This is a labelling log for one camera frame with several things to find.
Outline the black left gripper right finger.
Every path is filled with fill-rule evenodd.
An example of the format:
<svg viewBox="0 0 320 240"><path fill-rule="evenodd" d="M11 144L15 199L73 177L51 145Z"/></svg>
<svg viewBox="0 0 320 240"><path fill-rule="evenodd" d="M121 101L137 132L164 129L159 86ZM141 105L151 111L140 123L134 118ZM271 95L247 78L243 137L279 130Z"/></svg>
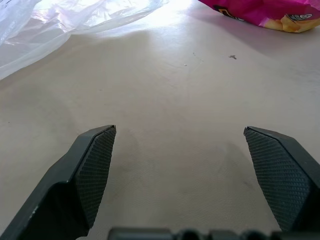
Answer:
<svg viewBox="0 0 320 240"><path fill-rule="evenodd" d="M320 165L293 137L244 129L258 184L284 232L320 231Z"/></svg>

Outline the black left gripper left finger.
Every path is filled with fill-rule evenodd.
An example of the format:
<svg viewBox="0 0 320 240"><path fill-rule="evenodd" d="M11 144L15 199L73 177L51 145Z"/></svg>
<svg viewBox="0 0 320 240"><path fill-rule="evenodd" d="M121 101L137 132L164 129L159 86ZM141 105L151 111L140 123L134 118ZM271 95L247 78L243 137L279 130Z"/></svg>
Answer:
<svg viewBox="0 0 320 240"><path fill-rule="evenodd" d="M2 240L76 240L93 227L106 188L115 125L80 134L44 174Z"/></svg>

